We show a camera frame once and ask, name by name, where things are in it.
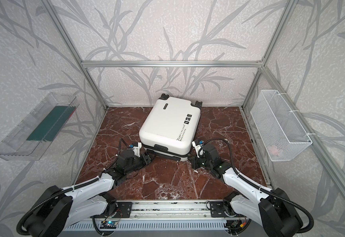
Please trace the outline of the white black suitcase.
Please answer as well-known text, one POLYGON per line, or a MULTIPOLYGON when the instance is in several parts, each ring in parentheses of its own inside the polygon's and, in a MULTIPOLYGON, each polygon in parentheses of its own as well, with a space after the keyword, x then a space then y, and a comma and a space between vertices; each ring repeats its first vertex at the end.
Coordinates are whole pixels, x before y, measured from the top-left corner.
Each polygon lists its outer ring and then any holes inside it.
POLYGON ((162 94, 139 131, 146 152, 185 162, 201 117, 202 102, 162 94))

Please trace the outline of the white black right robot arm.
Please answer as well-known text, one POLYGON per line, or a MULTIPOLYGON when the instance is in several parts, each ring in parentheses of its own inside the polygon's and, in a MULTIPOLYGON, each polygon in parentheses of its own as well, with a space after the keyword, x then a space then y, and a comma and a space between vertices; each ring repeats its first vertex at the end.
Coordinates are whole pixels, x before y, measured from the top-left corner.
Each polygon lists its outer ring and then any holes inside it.
POLYGON ((222 203, 211 202, 214 217, 237 218, 231 234, 242 230, 249 220, 263 227, 270 237, 292 237, 303 227, 303 221, 281 189, 272 190, 244 176, 222 160, 213 144, 193 141, 196 156, 189 159, 194 169, 204 168, 226 185, 235 189, 222 203))

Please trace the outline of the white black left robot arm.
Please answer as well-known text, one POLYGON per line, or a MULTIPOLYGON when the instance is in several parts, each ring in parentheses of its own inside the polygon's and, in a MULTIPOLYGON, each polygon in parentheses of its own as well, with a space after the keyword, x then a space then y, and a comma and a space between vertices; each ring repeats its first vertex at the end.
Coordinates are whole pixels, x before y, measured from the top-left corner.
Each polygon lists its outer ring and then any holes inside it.
POLYGON ((70 225, 97 215, 111 215, 114 200, 108 192, 154 160, 136 147, 123 150, 100 175, 70 187, 49 187, 16 226, 22 236, 57 237, 70 225))

